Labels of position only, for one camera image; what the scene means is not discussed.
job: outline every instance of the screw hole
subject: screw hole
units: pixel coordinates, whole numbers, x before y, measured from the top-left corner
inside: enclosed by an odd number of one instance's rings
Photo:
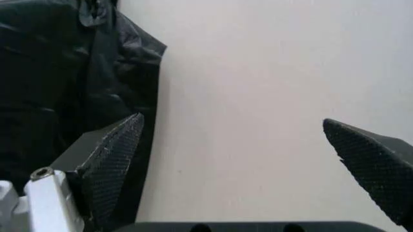
[[[47,173],[47,169],[43,168],[36,173],[36,176],[42,176]]]
[[[305,230],[297,224],[287,224],[283,232],[305,232]]]
[[[211,228],[205,224],[196,224],[192,227],[190,232],[212,232]]]

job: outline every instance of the black garbage bag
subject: black garbage bag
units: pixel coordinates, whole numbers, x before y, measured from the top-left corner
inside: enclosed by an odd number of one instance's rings
[[[166,47],[113,2],[0,1],[0,179],[22,193],[84,132],[139,112],[145,125],[114,213],[121,225],[139,205]]]

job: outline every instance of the white surface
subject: white surface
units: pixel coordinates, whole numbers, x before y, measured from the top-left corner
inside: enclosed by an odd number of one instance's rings
[[[122,0],[168,45],[138,221],[394,225],[339,162],[331,117],[413,143],[410,0]]]

